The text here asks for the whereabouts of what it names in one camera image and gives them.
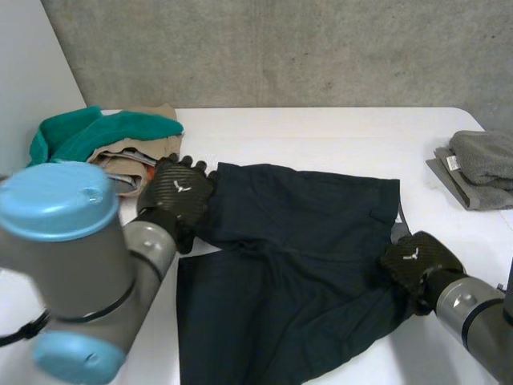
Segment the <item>folded clothes pile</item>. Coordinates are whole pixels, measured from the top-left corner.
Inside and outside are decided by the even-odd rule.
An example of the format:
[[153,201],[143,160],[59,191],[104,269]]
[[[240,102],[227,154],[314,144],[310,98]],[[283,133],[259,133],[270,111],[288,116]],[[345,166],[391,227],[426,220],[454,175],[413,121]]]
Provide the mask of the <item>folded clothes pile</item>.
[[468,210],[513,208],[513,133],[456,132],[426,163]]
[[156,161],[180,152],[183,127],[168,104],[102,115],[88,107],[44,120],[30,145],[31,165],[81,161],[97,164],[115,181],[116,192],[138,196]]

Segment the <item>dark navy shorts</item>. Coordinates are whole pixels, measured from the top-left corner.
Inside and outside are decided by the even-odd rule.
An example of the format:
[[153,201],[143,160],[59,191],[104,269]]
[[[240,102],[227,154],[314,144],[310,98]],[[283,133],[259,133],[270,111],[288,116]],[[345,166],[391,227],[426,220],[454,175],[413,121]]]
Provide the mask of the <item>dark navy shorts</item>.
[[199,236],[222,251],[180,260],[183,385],[300,384],[410,316],[380,270],[399,181],[220,164]]

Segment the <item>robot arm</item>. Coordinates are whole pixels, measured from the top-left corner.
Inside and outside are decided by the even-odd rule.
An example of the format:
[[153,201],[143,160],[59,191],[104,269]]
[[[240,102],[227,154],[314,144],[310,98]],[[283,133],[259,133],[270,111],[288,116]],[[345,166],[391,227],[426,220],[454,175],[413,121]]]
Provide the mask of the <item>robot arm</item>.
[[112,183],[93,165],[41,164],[2,183],[0,267],[30,276],[51,315],[34,344],[40,369],[89,385],[116,376],[214,190],[216,174],[191,166],[159,161],[124,229]]
[[513,383],[513,297],[469,277],[458,258],[427,233],[391,246],[381,265],[411,294],[418,314],[432,310],[500,383]]

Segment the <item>carbon fiber glove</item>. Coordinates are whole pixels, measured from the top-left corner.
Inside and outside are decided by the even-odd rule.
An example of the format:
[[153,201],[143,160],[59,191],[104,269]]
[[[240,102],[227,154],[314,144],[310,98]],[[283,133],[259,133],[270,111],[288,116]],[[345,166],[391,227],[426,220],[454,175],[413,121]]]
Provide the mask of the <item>carbon fiber glove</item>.
[[157,220],[172,235],[178,251],[190,253],[194,225],[204,215],[207,200],[214,192],[217,172],[206,177],[205,162],[198,161],[192,167],[190,156],[178,160],[172,154],[157,162],[153,180],[137,201],[137,213],[141,219]]
[[411,304],[417,315],[429,314],[433,305],[426,301],[426,283],[430,275],[440,270],[464,273],[459,259],[439,240],[419,232],[403,237],[392,245],[380,265],[392,279],[411,294]]

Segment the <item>light blue robot joint cap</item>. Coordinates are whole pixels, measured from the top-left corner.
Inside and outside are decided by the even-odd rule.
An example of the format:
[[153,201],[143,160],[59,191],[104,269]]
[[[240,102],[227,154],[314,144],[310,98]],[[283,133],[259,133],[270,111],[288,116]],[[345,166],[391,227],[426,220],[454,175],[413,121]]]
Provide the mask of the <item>light blue robot joint cap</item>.
[[105,385],[125,362],[126,353],[117,346],[70,331],[41,333],[32,359],[42,371],[67,383]]
[[0,185],[0,226],[32,241],[86,237],[107,226],[118,207],[114,184],[93,164],[39,164]]

